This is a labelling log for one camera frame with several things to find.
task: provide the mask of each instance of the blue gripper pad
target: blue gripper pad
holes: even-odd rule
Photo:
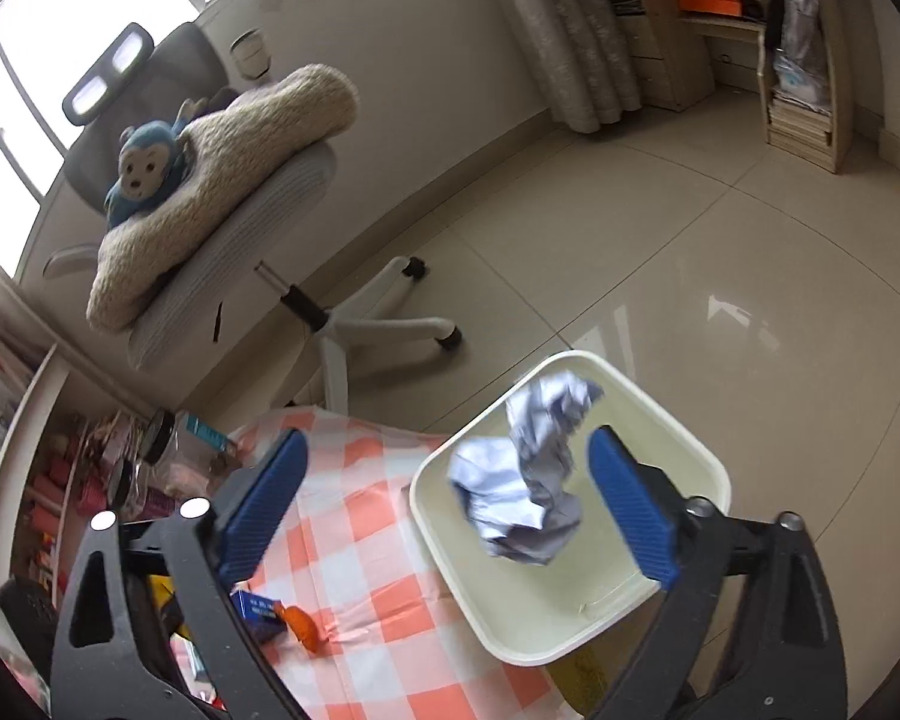
[[[590,475],[640,571],[669,590],[680,573],[677,523],[660,509],[641,477],[640,464],[614,432],[595,430],[587,454]],[[659,469],[652,470],[663,475]]]
[[[224,587],[253,576],[307,472],[303,433],[288,433],[261,461],[244,499],[218,536],[217,576]]]

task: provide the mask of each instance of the chair backrest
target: chair backrest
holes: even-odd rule
[[[110,62],[109,52],[101,60]],[[227,76],[213,46],[197,25],[187,22],[167,35],[142,66],[120,83],[122,88],[108,90],[109,103],[84,127],[63,161],[67,181],[101,213],[103,199],[117,180],[120,134],[154,119],[172,124],[183,100],[212,98],[226,87]],[[72,97],[73,93],[67,95],[68,100]]]

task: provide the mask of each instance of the small blue package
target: small blue package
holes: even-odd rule
[[[237,590],[231,593],[230,600],[257,644],[266,644],[277,634],[287,630],[283,620],[276,616],[271,599],[246,590]]]

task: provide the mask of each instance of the blue monkey plush toy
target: blue monkey plush toy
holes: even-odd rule
[[[120,136],[120,177],[106,194],[106,228],[112,230],[132,215],[149,213],[183,182],[187,161],[183,128],[206,105],[186,100],[173,125],[147,122],[127,127]]]

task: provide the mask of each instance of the pink item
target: pink item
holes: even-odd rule
[[[66,488],[70,478],[70,464],[63,455],[53,455],[50,458],[50,469],[47,471],[50,481],[60,488]]]
[[[176,511],[176,501],[169,495],[164,495],[160,490],[146,488],[146,501],[144,511],[140,512],[140,519],[160,519],[169,517]]]
[[[106,489],[96,472],[87,476],[77,500],[77,512],[83,517],[93,517],[106,509]]]
[[[291,635],[263,647],[310,717],[577,718],[544,669],[480,645],[416,531],[410,479],[443,440],[285,409],[240,429],[241,459],[259,461],[288,428],[306,434],[310,464],[248,584],[326,635],[317,656]]]
[[[50,498],[58,506],[63,506],[63,490],[60,490],[42,473],[34,477],[34,490],[46,498]]]
[[[48,512],[40,504],[34,504],[34,510],[31,512],[31,528],[56,538],[60,531],[60,518]]]

